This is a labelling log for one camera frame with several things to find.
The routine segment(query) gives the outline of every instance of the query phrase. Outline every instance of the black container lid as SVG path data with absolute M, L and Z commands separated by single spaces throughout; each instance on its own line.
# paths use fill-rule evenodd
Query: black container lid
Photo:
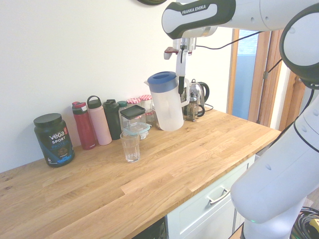
M 107 100 L 103 103 L 103 108 L 106 112 L 118 112 L 120 105 L 115 100 Z
M 98 99 L 90 101 L 90 99 L 93 98 L 93 97 L 96 97 Z M 100 107 L 102 105 L 100 98 L 97 97 L 97 96 L 90 96 L 88 98 L 87 104 L 88 104 L 88 108 L 89 109 L 96 109 L 96 108 L 98 108 L 98 107 Z
M 121 115 L 123 115 L 128 120 L 134 119 L 137 116 L 140 116 L 145 113 L 145 109 L 143 107 L 140 107 L 138 105 L 134 105 L 132 107 L 129 107 L 125 110 L 122 110 Z
M 62 121 L 62 115 L 59 113 L 52 113 L 36 118 L 33 123 L 35 126 L 40 128 L 51 127 Z

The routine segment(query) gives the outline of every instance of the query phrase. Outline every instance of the robotic arm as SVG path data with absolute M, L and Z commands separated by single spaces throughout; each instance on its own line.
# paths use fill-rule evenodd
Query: robotic arm
M 195 49 L 196 37 L 213 34 L 216 26 L 284 28 L 283 61 L 305 85 L 319 88 L 319 0 L 183 1 L 171 3 L 162 17 L 179 54 L 180 77 L 185 76 L 186 57 Z M 319 186 L 318 122 L 319 97 L 232 186 L 232 201 L 246 219 L 246 239 L 289 238 L 306 196 Z
M 183 93 L 186 63 L 196 49 L 196 38 L 211 36 L 218 26 L 246 30 L 283 29 L 303 9 L 318 0 L 177 0 L 162 15 L 162 27 L 173 39 L 164 58 L 177 54 L 176 75 Z

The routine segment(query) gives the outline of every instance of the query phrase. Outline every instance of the red water bottle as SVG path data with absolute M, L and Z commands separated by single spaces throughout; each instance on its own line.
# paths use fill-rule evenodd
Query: red water bottle
M 96 142 L 86 103 L 73 102 L 72 111 L 76 121 L 76 127 L 78 129 L 82 148 L 84 150 L 94 148 Z

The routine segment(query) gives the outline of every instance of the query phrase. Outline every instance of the pitcher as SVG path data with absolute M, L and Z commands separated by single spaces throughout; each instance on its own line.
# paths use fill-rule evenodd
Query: pitcher
M 185 79 L 187 99 L 180 102 L 175 72 L 160 72 L 149 77 L 145 84 L 150 87 L 159 126 L 165 131 L 174 131 L 184 124 L 182 107 L 189 104 L 189 81 Z

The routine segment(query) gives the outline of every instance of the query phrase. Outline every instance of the black lid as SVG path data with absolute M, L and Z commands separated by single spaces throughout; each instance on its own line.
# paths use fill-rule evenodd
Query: black lid
M 58 124 L 62 121 L 62 115 L 58 113 L 52 113 L 40 116 L 36 118 L 33 123 L 37 127 L 45 128 L 45 127 L 51 127 L 55 124 Z
M 115 100 L 107 100 L 103 103 L 103 108 L 106 112 L 118 112 L 120 105 Z
M 143 107 L 140 107 L 138 105 L 134 105 L 132 107 L 129 107 L 125 110 L 122 110 L 121 115 L 123 115 L 128 120 L 134 119 L 137 116 L 140 116 L 145 113 L 145 109 Z
M 96 97 L 96 98 L 98 98 L 98 99 L 97 99 L 97 100 L 92 100 L 92 101 L 90 101 L 90 99 L 93 98 L 93 97 Z M 102 105 L 100 98 L 97 97 L 97 96 L 90 96 L 90 97 L 88 98 L 87 103 L 88 103 L 88 108 L 89 108 L 89 109 L 96 109 L 96 108 L 98 108 L 98 107 L 100 107 L 100 106 Z
M 85 113 L 87 113 L 88 108 L 86 107 L 86 103 L 85 102 L 73 102 L 72 103 L 72 111 L 74 115 L 83 115 Z

